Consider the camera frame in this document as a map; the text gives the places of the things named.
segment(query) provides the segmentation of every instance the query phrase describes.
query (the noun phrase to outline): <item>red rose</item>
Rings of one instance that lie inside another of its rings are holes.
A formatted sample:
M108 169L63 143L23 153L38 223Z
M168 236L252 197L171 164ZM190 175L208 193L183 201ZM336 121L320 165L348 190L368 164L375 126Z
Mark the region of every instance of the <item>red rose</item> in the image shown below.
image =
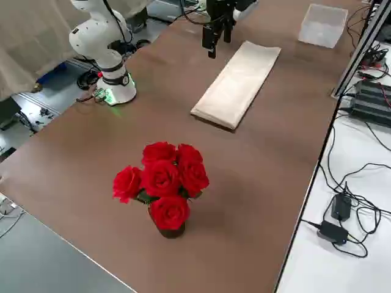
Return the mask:
M177 230L188 219L190 209L186 199L174 195L153 201L150 214L159 229Z
M141 170L137 167L127 166L114 178L113 197L119 197L121 203L128 203L140 191Z
M141 162L146 166L160 160L175 161L177 151L175 145L167 142L156 142L152 145L147 145L142 151L143 158Z
M202 156L200 152L193 148L191 145L185 145L182 143L178 146L178 162L180 162L181 160L202 162Z
M170 161L157 161L145 166L142 187L152 197L176 195L180 186L179 172Z
M208 187L209 179L201 162L182 160L179 163L180 179L190 197L195 197L202 189Z

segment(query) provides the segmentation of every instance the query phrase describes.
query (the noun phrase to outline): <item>beige curtain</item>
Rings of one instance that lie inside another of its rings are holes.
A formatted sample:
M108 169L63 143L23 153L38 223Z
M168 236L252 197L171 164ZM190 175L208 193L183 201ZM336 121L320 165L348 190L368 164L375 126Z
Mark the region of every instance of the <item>beige curtain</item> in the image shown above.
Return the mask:
M125 18L152 0L109 0ZM0 8L0 101L31 90L35 81L75 55L69 32L89 18L70 0L8 0Z

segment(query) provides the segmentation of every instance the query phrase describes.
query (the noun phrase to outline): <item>white desk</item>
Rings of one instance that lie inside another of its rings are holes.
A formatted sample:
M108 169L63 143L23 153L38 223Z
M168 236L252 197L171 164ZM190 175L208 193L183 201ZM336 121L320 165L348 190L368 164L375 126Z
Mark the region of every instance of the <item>white desk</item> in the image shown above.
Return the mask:
M391 165L391 152L383 148L369 129L361 122L342 117L334 122L336 129L335 145L331 153L330 166L337 181L343 175L358 170L367 162ZM391 130L371 124L378 137L391 147ZM330 136L321 161L326 166L326 156L332 142ZM391 170L369 167L348 178L352 192L365 196L377 207L391 211ZM334 193L327 187L319 169L315 183L309 193L303 219L320 223ZM365 216L364 225L373 227L373 213ZM337 224L327 213L326 220ZM360 232L356 213L344 227L359 240ZM380 226L374 235L365 242L368 257L364 259L348 256L337 251L330 242L320 239L316 229L301 222L294 237L293 245L283 270L278 293L345 293L345 292L389 292L391 287L391 217L382 216ZM341 249L362 253L361 248L348 243Z

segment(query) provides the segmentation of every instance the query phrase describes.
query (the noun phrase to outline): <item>power adapter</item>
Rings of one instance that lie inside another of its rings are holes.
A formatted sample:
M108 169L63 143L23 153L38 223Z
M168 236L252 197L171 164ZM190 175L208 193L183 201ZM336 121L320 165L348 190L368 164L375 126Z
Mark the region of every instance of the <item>power adapter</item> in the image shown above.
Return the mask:
M331 217L338 221L346 221L350 218L352 200L344 194L336 194L332 200Z
M330 222L323 221L318 225L318 236L337 245L343 245L348 241L348 231Z

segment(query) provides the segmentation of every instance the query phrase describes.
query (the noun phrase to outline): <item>electronic device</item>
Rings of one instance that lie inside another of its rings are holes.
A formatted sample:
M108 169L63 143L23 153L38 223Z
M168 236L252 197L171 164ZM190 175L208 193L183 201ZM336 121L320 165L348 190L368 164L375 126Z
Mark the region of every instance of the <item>electronic device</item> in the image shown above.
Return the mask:
M332 200L331 217L338 221L346 221L350 218L350 210L352 207L352 200L343 195L336 194Z
M356 94L351 96L347 110L351 117L391 127L391 87L360 81L356 84Z
M125 67L121 54L108 46L123 40L131 41L124 17L112 10L107 0L71 0L78 10L90 13L90 19L69 34L72 48L82 56L95 60L102 72L97 88L104 92L110 105L126 103L136 96L136 87Z
M317 234L320 238L337 245L346 244L348 241L347 230L327 221L322 221Z
M230 43L233 26L253 11L257 4L258 0L206 1L210 21L203 25L202 46L209 50L209 58L216 58L216 45L222 33L224 41Z

